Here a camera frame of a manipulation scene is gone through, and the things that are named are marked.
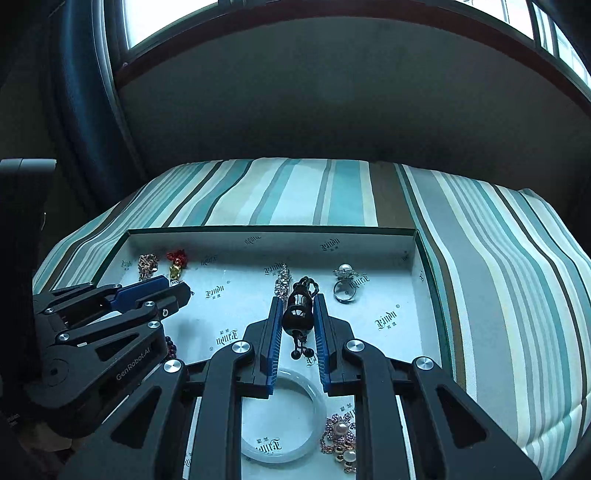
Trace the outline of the person's left hand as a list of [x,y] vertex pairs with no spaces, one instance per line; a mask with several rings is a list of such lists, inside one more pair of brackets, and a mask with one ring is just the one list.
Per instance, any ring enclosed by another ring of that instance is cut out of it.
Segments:
[[18,434],[21,446],[27,451],[57,452],[72,446],[72,440],[55,433],[46,423],[37,423]]

